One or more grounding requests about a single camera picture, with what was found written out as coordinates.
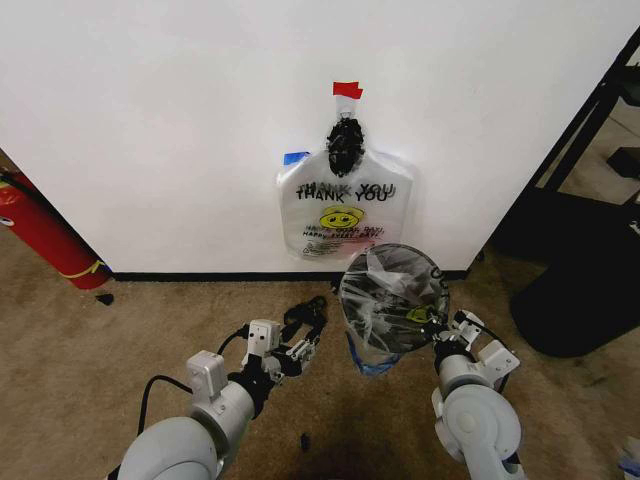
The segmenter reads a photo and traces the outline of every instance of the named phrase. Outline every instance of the black baseboard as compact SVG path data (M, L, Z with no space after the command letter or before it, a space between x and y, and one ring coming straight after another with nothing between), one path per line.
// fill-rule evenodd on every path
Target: black baseboard
M330 282L343 272L143 273L113 272L119 282ZM468 270L445 270L447 280L464 280Z

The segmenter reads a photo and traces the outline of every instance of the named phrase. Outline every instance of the black debris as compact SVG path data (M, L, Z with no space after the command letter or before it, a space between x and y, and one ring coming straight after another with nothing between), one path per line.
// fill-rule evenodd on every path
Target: black debris
M305 453L311 448L311 437L307 433L300 435L300 448Z
M343 118L334 125L327 140L331 171L344 177L364 153L362 128L355 118Z
M111 293L104 293L102 295L96 295L96 300L98 300L100 303L104 303L105 305L109 306L113 303L113 294Z

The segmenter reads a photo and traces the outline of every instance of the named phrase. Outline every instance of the blue tape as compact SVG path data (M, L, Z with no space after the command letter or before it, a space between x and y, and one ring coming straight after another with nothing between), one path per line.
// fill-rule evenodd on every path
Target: blue tape
M294 163L298 163L307 155L309 155L309 152L285 153L283 163L284 165L293 165Z

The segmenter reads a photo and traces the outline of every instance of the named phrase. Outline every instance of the red tape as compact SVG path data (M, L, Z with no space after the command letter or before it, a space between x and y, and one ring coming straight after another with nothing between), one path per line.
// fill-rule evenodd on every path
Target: red tape
M362 89L358 88L358 83L360 82L333 82L333 94L359 100L362 96Z

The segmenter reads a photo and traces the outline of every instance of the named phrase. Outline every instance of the black trash bin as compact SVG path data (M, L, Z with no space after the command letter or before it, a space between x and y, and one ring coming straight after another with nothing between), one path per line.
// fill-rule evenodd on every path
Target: black trash bin
M584 355L640 324L637 206L608 213L511 301L520 333L542 353Z

